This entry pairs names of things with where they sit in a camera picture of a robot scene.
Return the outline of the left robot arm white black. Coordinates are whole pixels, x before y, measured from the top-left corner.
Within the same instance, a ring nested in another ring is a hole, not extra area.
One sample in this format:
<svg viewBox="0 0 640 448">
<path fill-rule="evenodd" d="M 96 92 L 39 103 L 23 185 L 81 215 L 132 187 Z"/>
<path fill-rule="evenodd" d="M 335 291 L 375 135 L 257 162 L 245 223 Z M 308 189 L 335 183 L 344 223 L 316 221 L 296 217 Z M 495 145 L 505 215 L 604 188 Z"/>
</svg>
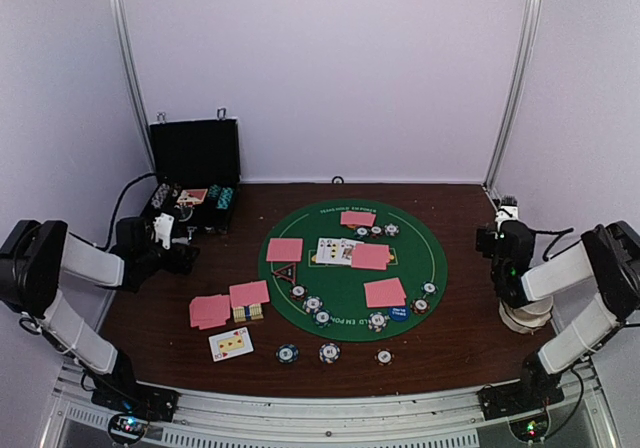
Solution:
<svg viewBox="0 0 640 448">
<path fill-rule="evenodd" d="M 2 303 L 21 315 L 28 330 L 76 360 L 123 412 L 144 401 L 132 362 L 74 310 L 60 279 L 67 274 L 135 293 L 160 270 L 190 273 L 199 250 L 179 220 L 181 193 L 179 184 L 160 177 L 141 215 L 111 219 L 102 247 L 71 233 L 61 220 L 21 220 L 1 247 Z"/>
</svg>

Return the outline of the brown orange chip stack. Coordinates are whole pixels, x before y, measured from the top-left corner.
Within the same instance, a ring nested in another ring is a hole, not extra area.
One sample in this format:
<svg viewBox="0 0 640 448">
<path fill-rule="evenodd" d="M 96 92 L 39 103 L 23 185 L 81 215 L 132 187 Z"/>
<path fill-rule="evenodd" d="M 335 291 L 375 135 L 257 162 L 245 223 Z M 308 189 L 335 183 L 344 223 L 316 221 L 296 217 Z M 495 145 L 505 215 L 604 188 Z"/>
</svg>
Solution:
<svg viewBox="0 0 640 448">
<path fill-rule="evenodd" d="M 394 360 L 393 353 L 388 349 L 379 349 L 374 357 L 377 364 L 381 366 L 390 365 Z"/>
</svg>

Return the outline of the red checkered playing card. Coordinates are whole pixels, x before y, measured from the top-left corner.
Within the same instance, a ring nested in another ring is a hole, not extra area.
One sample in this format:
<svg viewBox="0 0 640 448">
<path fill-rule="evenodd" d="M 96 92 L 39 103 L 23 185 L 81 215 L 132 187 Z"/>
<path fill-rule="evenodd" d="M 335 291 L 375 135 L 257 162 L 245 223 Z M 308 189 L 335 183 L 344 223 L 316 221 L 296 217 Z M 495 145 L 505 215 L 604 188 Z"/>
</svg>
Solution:
<svg viewBox="0 0 640 448">
<path fill-rule="evenodd" d="M 267 262 L 300 262 L 303 255 L 302 238 L 271 238 L 267 245 Z"/>
</svg>

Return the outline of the red-backed card deck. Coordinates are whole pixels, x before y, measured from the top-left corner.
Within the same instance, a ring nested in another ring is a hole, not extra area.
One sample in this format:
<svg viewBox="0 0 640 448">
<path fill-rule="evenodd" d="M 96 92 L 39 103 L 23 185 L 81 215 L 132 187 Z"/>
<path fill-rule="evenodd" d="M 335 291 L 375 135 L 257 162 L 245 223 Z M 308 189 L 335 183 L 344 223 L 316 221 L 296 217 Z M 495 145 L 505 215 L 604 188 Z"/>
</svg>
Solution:
<svg viewBox="0 0 640 448">
<path fill-rule="evenodd" d="M 266 280 L 231 285 L 229 287 L 230 305 L 233 309 L 254 304 L 270 302 Z"/>
</svg>

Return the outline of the triangular black red dealer button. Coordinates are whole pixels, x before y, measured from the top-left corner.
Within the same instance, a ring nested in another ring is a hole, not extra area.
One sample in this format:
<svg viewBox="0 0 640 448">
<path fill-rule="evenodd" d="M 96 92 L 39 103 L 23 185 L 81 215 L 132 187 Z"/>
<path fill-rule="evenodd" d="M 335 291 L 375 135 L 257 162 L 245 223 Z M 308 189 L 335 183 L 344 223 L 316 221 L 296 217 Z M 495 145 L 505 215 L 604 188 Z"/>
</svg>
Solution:
<svg viewBox="0 0 640 448">
<path fill-rule="evenodd" d="M 282 280 L 291 285 L 297 284 L 297 263 L 292 262 L 282 267 L 276 268 L 271 272 L 276 280 Z"/>
</svg>

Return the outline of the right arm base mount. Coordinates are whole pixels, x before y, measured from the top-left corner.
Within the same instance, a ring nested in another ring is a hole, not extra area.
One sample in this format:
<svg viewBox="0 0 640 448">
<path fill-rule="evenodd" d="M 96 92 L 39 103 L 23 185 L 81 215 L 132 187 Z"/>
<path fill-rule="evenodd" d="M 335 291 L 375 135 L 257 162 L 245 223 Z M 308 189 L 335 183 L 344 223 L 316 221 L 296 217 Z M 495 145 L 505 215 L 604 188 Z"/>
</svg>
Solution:
<svg viewBox="0 0 640 448">
<path fill-rule="evenodd" d="M 504 419 L 520 442 L 542 442 L 551 432 L 549 407 L 564 400 L 560 388 L 543 394 L 527 394 L 520 382 L 485 385 L 477 392 L 486 421 Z"/>
</svg>

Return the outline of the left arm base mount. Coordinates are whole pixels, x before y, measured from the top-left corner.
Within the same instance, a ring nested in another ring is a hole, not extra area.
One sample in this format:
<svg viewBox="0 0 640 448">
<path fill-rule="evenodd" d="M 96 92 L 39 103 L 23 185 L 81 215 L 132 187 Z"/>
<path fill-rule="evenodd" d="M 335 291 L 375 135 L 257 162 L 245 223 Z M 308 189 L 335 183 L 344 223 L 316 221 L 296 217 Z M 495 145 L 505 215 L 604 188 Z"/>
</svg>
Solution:
<svg viewBox="0 0 640 448">
<path fill-rule="evenodd" d="M 91 402 L 114 411 L 107 422 L 107 434 L 120 445 L 141 441 L 154 422 L 171 422 L 179 394 L 174 390 L 140 385 L 139 397 L 125 396 L 109 388 L 95 388 Z"/>
</svg>

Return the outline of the blue green chip stack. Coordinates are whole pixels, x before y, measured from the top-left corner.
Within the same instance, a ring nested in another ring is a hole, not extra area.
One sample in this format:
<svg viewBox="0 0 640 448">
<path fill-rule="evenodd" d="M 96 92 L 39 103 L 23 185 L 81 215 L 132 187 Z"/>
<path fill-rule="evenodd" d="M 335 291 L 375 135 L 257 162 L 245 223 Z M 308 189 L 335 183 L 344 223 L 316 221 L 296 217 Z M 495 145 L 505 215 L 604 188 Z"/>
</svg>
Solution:
<svg viewBox="0 0 640 448">
<path fill-rule="evenodd" d="M 294 344 L 284 344 L 276 350 L 275 356 L 278 362 L 290 364 L 298 360 L 299 350 Z"/>
</svg>

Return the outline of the blue tan chip stack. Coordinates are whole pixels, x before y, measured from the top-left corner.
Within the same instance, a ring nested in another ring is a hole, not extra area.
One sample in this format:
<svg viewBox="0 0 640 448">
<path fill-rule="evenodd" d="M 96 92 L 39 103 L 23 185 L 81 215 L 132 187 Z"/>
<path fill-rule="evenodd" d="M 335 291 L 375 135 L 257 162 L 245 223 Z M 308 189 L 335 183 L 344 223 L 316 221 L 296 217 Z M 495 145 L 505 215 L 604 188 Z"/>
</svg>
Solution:
<svg viewBox="0 0 640 448">
<path fill-rule="evenodd" d="M 318 357 L 322 363 L 333 364 L 339 360 L 341 356 L 340 347 L 333 342 L 327 342 L 320 346 L 318 350 Z"/>
</svg>

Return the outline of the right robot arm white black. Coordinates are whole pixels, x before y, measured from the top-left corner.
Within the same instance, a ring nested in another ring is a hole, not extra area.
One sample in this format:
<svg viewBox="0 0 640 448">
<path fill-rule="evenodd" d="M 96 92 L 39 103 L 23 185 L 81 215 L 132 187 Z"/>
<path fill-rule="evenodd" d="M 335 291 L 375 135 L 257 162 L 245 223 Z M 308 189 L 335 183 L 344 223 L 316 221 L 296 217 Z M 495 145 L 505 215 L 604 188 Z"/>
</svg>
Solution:
<svg viewBox="0 0 640 448">
<path fill-rule="evenodd" d="M 627 222 L 598 224 L 560 252 L 545 251 L 531 265 L 536 238 L 561 238 L 571 229 L 536 230 L 519 217 L 518 202 L 503 197 L 489 230 L 488 257 L 498 298 L 511 309 L 588 287 L 591 299 L 562 331 L 527 356 L 512 398 L 530 410 L 556 389 L 561 375 L 619 331 L 639 309 L 639 233 Z"/>
</svg>

